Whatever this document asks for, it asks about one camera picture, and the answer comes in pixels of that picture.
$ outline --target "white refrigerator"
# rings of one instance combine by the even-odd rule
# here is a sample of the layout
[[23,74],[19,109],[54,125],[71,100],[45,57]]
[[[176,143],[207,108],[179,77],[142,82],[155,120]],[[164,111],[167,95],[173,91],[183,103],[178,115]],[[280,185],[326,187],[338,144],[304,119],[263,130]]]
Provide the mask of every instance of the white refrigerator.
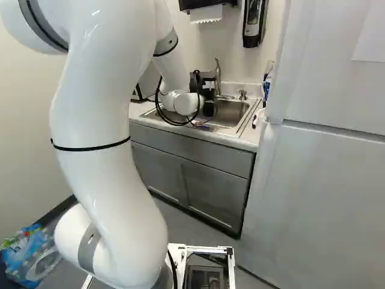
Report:
[[385,1],[288,1],[237,262],[385,288]]

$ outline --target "white wall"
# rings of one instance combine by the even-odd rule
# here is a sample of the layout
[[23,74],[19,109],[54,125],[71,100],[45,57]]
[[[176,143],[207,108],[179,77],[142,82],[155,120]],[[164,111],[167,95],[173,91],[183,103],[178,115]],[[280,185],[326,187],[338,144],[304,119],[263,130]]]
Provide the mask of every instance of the white wall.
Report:
[[243,48],[243,8],[224,7],[217,23],[190,24],[177,0],[166,0],[183,47],[189,71],[209,71],[219,58],[224,81],[260,82],[268,60],[276,59],[285,0],[270,0],[265,40],[260,47]]
[[49,107],[64,57],[18,44],[0,23],[0,240],[71,191],[50,144]]

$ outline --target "stainless steel sink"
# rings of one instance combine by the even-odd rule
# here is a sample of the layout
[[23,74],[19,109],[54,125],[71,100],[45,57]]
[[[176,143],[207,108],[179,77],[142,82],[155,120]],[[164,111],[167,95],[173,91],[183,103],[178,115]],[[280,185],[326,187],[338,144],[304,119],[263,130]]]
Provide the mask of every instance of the stainless steel sink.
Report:
[[[247,101],[239,101],[229,98],[218,98],[218,111],[214,117],[205,117],[202,112],[193,121],[193,124],[187,124],[186,127],[201,129],[211,132],[220,132],[222,134],[237,135],[244,128],[245,120],[250,116],[251,111],[259,103],[260,99],[248,99]],[[167,111],[162,108],[163,113],[170,119],[185,122],[183,117],[175,112]],[[158,120],[163,122],[156,108],[141,115],[146,119]]]

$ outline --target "gray band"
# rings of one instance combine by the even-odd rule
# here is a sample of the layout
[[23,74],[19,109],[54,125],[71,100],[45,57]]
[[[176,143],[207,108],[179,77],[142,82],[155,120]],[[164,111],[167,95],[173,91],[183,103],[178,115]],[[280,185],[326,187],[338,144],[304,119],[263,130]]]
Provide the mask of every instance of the gray band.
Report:
[[163,56],[170,53],[178,45],[178,35],[173,27],[171,32],[156,43],[154,56]]
[[99,231],[94,225],[90,225],[85,231],[78,249],[78,261],[85,271],[94,273],[93,259],[97,244],[101,239]]
[[151,289],[172,289],[173,285],[173,274],[166,263],[164,263],[159,278]]
[[45,19],[37,0],[19,0],[20,9],[31,29],[49,46],[61,52],[68,52],[68,43]]

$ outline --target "paper towel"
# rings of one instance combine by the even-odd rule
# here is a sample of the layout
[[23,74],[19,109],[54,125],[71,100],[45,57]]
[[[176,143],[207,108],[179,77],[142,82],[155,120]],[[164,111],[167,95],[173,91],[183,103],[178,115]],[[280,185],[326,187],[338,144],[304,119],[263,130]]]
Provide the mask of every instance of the paper towel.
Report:
[[209,6],[190,10],[190,23],[209,23],[222,20],[222,5]]

